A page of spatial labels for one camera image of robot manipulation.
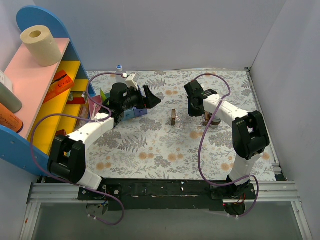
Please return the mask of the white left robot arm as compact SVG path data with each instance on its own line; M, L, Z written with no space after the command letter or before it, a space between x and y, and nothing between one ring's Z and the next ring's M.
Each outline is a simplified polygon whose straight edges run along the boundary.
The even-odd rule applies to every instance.
M54 138L47 170L73 184L89 188L89 194L95 200L103 199L106 187L101 184L102 177L87 168L86 152L96 140L122 121L125 111L131 108L152 109L162 102L147 85L143 89L144 94L139 87L115 83L109 98L92 121L66 136Z

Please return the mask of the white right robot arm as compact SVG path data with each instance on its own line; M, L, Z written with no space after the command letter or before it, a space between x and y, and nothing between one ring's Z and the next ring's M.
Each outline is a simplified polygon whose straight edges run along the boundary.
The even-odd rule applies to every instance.
M188 113L191 117L199 117L206 112L211 113L207 126L203 132L197 155L198 170L205 182L214 187L226 187L227 195L237 199L245 192L244 184L250 181L254 164L260 159L269 146L270 139L259 111L248 112L226 101L231 94L229 84L228 93L220 96L212 89L203 90L197 80L184 86L188 98ZM206 133L212 120L217 117L232 128L232 145L236 152L233 168L227 176L226 183L218 184L209 181L201 169L201 151Z

